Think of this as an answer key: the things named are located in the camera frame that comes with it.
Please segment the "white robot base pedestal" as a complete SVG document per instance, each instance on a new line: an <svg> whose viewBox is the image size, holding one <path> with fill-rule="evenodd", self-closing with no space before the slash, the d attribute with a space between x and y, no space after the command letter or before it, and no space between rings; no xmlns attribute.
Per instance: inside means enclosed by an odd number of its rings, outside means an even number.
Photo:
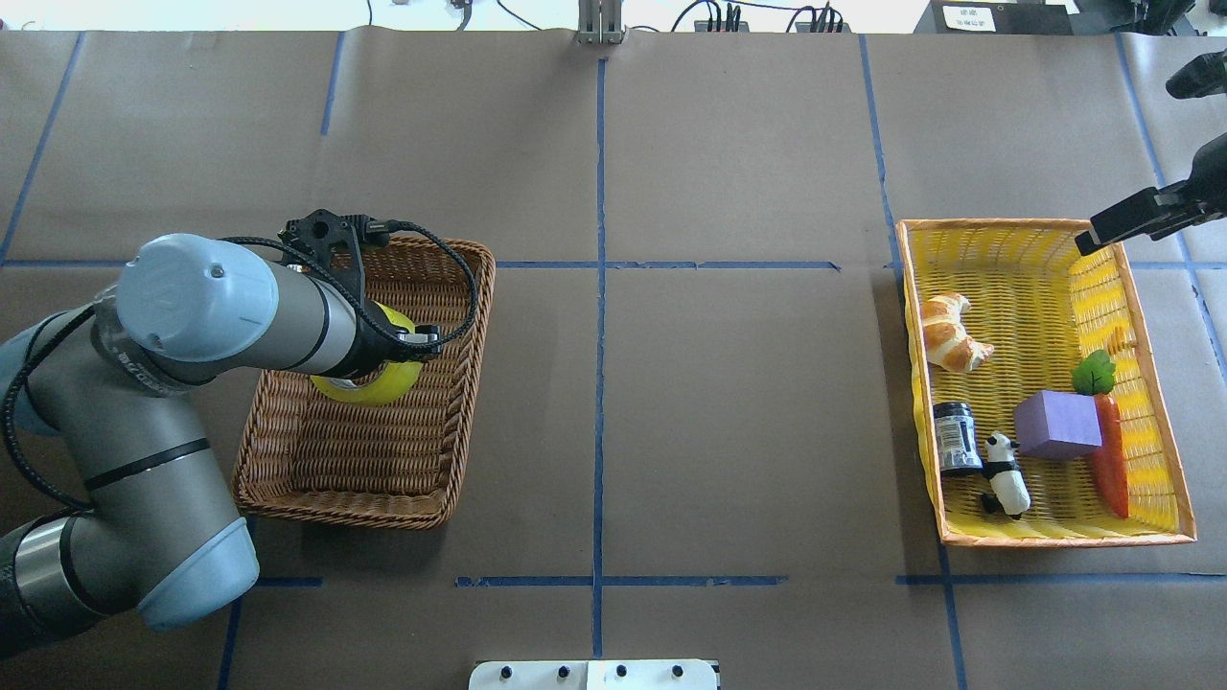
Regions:
<svg viewBox="0 0 1227 690"><path fill-rule="evenodd" d="M720 689L719 664L699 658L487 661L469 689Z"/></svg>

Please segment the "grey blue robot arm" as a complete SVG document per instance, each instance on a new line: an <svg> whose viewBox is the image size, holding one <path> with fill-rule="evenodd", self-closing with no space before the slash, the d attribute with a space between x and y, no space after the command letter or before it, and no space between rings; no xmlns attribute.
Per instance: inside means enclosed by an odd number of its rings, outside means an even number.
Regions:
<svg viewBox="0 0 1227 690"><path fill-rule="evenodd" d="M155 632L228 607L258 581L245 519L190 393L220 373L307 373L344 393L432 357L434 327L364 297L362 271L263 239L171 233L115 284L2 345L2 446L60 505L2 537L2 657L137 611Z"/></svg>

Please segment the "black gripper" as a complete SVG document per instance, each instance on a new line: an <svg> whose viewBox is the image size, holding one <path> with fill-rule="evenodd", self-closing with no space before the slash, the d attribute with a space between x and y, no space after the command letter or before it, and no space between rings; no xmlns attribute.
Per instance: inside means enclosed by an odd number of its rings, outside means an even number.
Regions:
<svg viewBox="0 0 1227 690"><path fill-rule="evenodd" d="M406 341L399 339L400 335L416 334L416 324L409 320L398 309L387 309L385 304L377 302L364 302L364 314L380 327L383 331L396 335L398 345L390 339L382 336L374 327L362 317L356 320L355 344L345 359L345 378L358 381L369 376L387 362L416 363L425 362L420 356L406 354L402 345Z"/></svg>

